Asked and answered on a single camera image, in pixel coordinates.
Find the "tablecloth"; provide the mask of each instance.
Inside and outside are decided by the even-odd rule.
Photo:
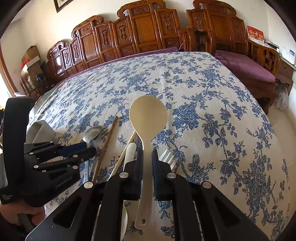
[[[168,112],[166,127],[152,140],[159,155],[169,149],[177,159],[174,172],[188,181],[208,180],[231,200],[271,240],[287,225],[290,191],[287,165],[268,118],[245,86],[208,53],[166,53],[137,57],[85,72],[65,80],[47,99],[30,125],[44,119],[55,131],[55,142],[74,144],[91,126],[103,125],[97,154],[116,125],[98,182],[111,174],[133,128],[129,107],[134,99],[153,95]],[[135,140],[141,147],[141,141]],[[46,205],[50,214],[83,183],[81,181]],[[128,227],[125,241],[151,240],[136,229],[138,202],[125,202]],[[172,240],[172,202],[154,202],[155,240]]]

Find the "white fork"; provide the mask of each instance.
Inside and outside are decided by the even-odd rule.
[[[176,165],[176,163],[177,163],[177,159],[174,160],[174,159],[173,159],[174,156],[172,156],[172,157],[169,159],[169,157],[170,157],[170,155],[171,155],[171,152],[169,152],[168,155],[166,155],[167,152],[168,152],[168,150],[166,149],[166,150],[163,152],[163,154],[160,155],[160,157],[159,157],[158,159],[159,159],[160,161],[164,161],[164,162],[169,163],[171,170],[173,170],[173,168],[175,167],[175,165]]]

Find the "plastic bag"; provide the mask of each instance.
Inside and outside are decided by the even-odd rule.
[[[277,97],[274,100],[273,106],[281,111],[286,111],[289,107],[289,96],[287,88],[283,83],[279,83],[276,88]]]

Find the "silver screw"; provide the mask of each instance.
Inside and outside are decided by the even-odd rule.
[[[121,172],[121,173],[119,173],[119,176],[121,178],[127,178],[128,177],[128,173],[127,172]]]
[[[209,188],[212,187],[212,184],[211,184],[210,182],[203,182],[203,183],[202,183],[202,186],[203,186],[204,188],[209,189]]]
[[[176,175],[175,173],[173,173],[173,172],[169,172],[169,173],[167,174],[167,177],[170,178],[170,179],[174,179],[174,178],[177,177],[177,175]]]
[[[83,186],[86,188],[86,189],[89,189],[89,188],[92,188],[94,184],[92,182],[86,182]]]

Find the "chopstick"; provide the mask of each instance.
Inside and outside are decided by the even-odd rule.
[[[115,124],[116,124],[117,120],[118,120],[118,116],[115,116],[114,121],[113,121],[113,123],[111,125],[111,128],[109,130],[109,133],[108,133],[108,136],[107,136],[107,140],[106,140],[106,142],[105,142],[105,144],[104,144],[104,146],[103,146],[103,148],[101,150],[100,157],[99,157],[98,163],[96,165],[96,170],[94,172],[94,176],[93,176],[93,179],[92,179],[92,182],[93,183],[96,183],[96,179],[98,178],[99,170],[100,170],[100,167],[101,167],[101,164],[102,164],[102,161],[103,161],[103,158],[104,158],[106,149],[108,147],[108,143],[109,143],[110,137],[111,137],[111,135],[113,133],[113,129],[115,127]]]
[[[127,149],[128,145],[129,145],[131,142],[133,142],[133,140],[134,140],[135,137],[136,137],[136,134],[137,134],[137,132],[136,132],[136,131],[133,131],[133,134],[131,135],[130,139],[128,140],[128,143],[127,143],[127,145],[125,146],[125,148],[124,148],[122,154],[120,155],[120,157],[119,157],[119,159],[118,159],[118,161],[117,161],[117,163],[116,163],[116,165],[115,165],[115,167],[114,167],[114,169],[113,169],[113,171],[112,171],[110,177],[108,178],[108,180],[109,180],[113,175],[115,175],[115,173],[117,172],[118,168],[120,167],[120,165],[121,165],[121,163],[122,163],[123,158],[124,158],[125,155],[126,155],[126,149]]]

